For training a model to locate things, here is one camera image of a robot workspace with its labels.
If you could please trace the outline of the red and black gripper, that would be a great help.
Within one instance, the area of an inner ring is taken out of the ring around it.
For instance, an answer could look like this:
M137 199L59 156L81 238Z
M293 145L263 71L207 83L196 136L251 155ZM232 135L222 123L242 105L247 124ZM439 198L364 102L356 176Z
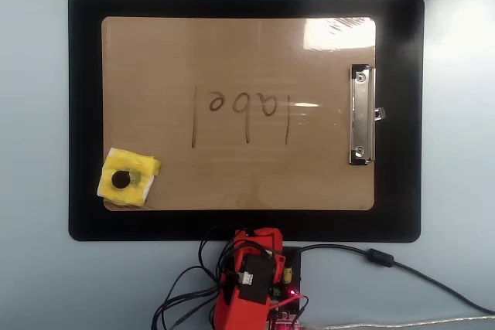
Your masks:
M267 257L278 267L285 263L282 251L283 235L277 228L256 229L253 237L245 230L238 230L234 236L234 267L241 268L249 255Z

